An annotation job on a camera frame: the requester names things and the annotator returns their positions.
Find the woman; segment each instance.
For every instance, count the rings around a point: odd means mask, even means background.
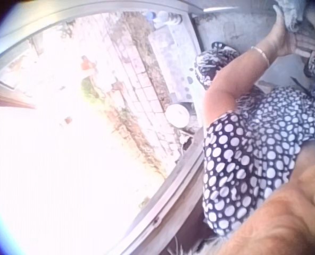
[[[315,90],[264,94],[253,85],[278,56],[293,53],[310,57],[315,75],[315,41],[287,32],[282,12],[274,9],[275,25],[252,49],[235,58],[235,50],[217,43],[212,56],[196,61],[206,89],[215,77],[204,98],[203,207],[220,236],[229,236],[275,189],[315,164]],[[222,59],[231,62],[218,66]]]

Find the polka dot dress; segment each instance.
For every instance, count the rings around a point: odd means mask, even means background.
[[[315,73],[315,59],[311,61]],[[236,230],[272,192],[287,183],[301,146],[315,140],[315,90],[258,88],[215,120],[204,140],[203,208],[219,235]]]

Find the window frame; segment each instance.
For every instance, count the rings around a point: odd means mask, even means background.
[[[19,3],[15,6],[0,25],[0,56],[36,33],[64,20],[119,10],[161,10],[181,14],[195,52],[197,54],[201,52],[190,14],[202,14],[203,10],[195,5],[170,0],[144,0],[140,2],[131,0],[73,0],[52,3],[53,1],[34,1]],[[150,252],[154,250],[158,254],[168,245],[201,198],[204,157],[202,143],[203,130],[200,129],[194,135],[193,143],[181,157],[170,176],[135,218],[123,239],[109,254],[132,254],[133,252],[138,254],[139,250],[143,252],[148,248]],[[175,220],[174,210],[176,206],[181,213],[177,216],[178,220]],[[149,241],[159,232],[163,232],[161,231],[162,228],[171,227],[171,225],[166,226],[166,222],[173,225],[173,230],[169,231],[168,237],[160,239],[158,243],[151,242],[149,246],[146,246],[145,241]]]

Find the silver bangle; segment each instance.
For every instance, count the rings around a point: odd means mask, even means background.
[[[266,57],[265,53],[260,48],[252,46],[251,49],[255,49],[257,52],[259,52],[263,56],[263,58],[266,60],[268,67],[270,67],[270,61],[269,61],[268,57]]]

